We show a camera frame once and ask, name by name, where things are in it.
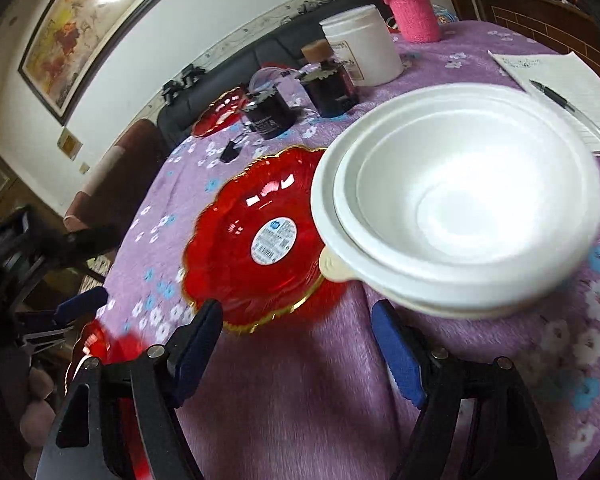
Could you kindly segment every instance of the black pen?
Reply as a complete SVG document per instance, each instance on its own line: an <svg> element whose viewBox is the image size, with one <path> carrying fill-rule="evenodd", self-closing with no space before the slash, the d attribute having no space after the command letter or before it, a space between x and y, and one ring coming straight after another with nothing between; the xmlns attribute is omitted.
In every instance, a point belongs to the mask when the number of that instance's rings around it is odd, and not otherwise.
<svg viewBox="0 0 600 480"><path fill-rule="evenodd" d="M555 90L551 90L549 87L544 86L542 83L538 81L529 80L529 82L541 91L544 95L546 95L551 101L559 105L561 108L567 110L572 116L574 116L577 120L579 120L582 124L584 124L590 131L593 133L598 140L600 140L600 127L589 119L583 112L578 110L574 105L567 101L564 97L562 97Z"/></svg>

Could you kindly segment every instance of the table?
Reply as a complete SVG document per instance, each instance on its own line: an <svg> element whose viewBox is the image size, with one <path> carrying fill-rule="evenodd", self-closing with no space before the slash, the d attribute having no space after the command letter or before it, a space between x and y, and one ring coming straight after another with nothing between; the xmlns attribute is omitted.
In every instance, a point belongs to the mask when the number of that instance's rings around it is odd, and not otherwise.
<svg viewBox="0 0 600 480"><path fill-rule="evenodd" d="M98 312L115 336L132 331L164 342L192 319L180 296L181 258L200 211L254 158L292 144L327 146L357 118L413 89L452 82L516 84L493 62L500 54L548 54L548 48L485 22L444 27L443 41L396 43L407 70L384 86L361 89L362 102L323 120L306 109L276 139L251 135L230 164L218 157L238 126L186 139L154 181L106 281L109 304ZM283 85L298 106L308 99ZM392 384L370 330L379 295L352 282L340 303L310 328L264 327L223 333L197 394L179 410L185 436L208 480L240 478L387 479L418 411ZM413 312L408 321L461 358L515 358L546 428L558 476L575 480L600 449L600 241L578 276L537 308L503 320L440 320ZM471 417L465 401L458 431ZM454 441L445 477L463 453Z"/></svg>

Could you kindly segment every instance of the brown chair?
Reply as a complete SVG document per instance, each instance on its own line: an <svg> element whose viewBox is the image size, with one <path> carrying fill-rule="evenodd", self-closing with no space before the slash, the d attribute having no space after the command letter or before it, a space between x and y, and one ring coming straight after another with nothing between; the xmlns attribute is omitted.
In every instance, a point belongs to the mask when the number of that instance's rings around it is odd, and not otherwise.
<svg viewBox="0 0 600 480"><path fill-rule="evenodd" d="M64 226L75 232L113 224L125 235L167 156L162 134L151 121L133 124L91 170Z"/></svg>

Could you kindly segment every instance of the white label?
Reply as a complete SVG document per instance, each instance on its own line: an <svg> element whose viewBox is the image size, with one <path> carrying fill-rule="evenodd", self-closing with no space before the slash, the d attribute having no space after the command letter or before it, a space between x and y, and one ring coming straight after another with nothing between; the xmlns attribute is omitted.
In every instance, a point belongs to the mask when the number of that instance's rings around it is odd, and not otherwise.
<svg viewBox="0 0 600 480"><path fill-rule="evenodd" d="M363 75L362 70L360 70L356 56L353 55L349 43L346 41L334 41L333 43L330 43L330 45L338 60L344 63L344 68L347 70L347 73L349 73L349 77L353 81L362 81L365 76Z"/></svg>
<svg viewBox="0 0 600 480"><path fill-rule="evenodd" d="M298 229L291 218L281 216L264 224L251 243L251 257L259 265L271 265L284 258L296 242Z"/></svg>

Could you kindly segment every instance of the wall socket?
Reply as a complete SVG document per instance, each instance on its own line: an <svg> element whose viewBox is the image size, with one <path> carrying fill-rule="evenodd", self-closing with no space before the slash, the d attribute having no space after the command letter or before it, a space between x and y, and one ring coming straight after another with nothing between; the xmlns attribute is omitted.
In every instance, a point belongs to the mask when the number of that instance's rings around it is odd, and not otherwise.
<svg viewBox="0 0 600 480"><path fill-rule="evenodd" d="M67 128L63 128L62 134L60 134L60 138L58 139L58 148L60 148L60 151L71 160L75 160L81 147L82 143L75 138L74 134Z"/></svg>

